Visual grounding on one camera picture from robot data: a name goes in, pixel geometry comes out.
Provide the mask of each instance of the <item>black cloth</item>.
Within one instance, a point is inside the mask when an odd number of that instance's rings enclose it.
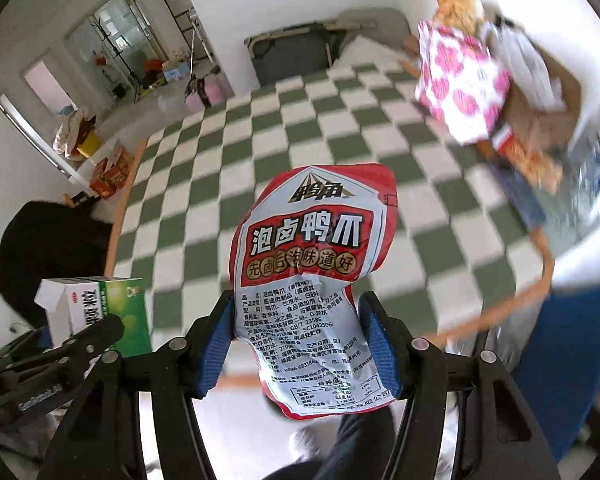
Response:
[[[33,301],[43,278],[101,276],[111,224],[93,220],[90,208],[29,202],[0,240],[0,294],[31,326],[46,325]]]
[[[264,480],[381,480],[394,443],[389,407],[344,415],[336,443],[324,460],[291,464]]]

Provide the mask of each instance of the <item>cardboard box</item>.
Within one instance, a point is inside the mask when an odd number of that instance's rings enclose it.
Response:
[[[113,348],[124,357],[151,352],[141,278],[57,278],[42,280],[35,302],[46,310],[54,347],[108,314],[125,333]]]
[[[112,183],[116,188],[122,189],[125,187],[126,178],[129,176],[133,157],[129,154],[122,143],[117,140],[111,157],[106,164],[104,178]]]
[[[103,197],[104,200],[116,193],[116,186],[104,177],[108,162],[109,159],[105,157],[96,165],[91,176],[91,181],[89,182],[89,187]]]
[[[550,78],[557,77],[562,85],[562,98],[567,111],[544,113],[533,110],[522,90],[512,81],[501,117],[510,124],[514,135],[532,152],[564,146],[573,136],[580,117],[581,88],[578,80],[565,67],[536,44]]]

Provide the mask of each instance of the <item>blue gripper pad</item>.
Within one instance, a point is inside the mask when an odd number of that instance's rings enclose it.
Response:
[[[380,323],[366,294],[363,294],[358,302],[358,316],[362,332],[371,350],[371,357],[378,368],[382,386],[397,399],[403,386],[398,378],[398,357],[386,334],[386,327]]]
[[[198,382],[196,390],[200,398],[216,386],[222,372],[224,359],[234,338],[233,322],[235,313],[234,294],[226,290],[220,296],[211,314],[206,320],[205,329],[210,330],[206,344],[200,352],[198,362]]]

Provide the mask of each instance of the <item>pink container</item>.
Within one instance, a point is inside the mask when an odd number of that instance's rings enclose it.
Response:
[[[206,93],[206,98],[212,106],[224,102],[224,93],[222,92],[222,88],[220,87],[220,82],[218,81],[217,76],[211,74],[205,77],[204,91]],[[198,92],[193,92],[190,94],[186,98],[185,102],[193,114],[205,109],[205,104],[200,98]]]

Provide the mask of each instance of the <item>person's leg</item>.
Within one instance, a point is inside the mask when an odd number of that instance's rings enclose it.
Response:
[[[338,439],[314,480],[381,480],[395,443],[388,406],[344,415]]]
[[[290,464],[274,471],[264,480],[312,480],[321,465],[322,460],[318,459]]]

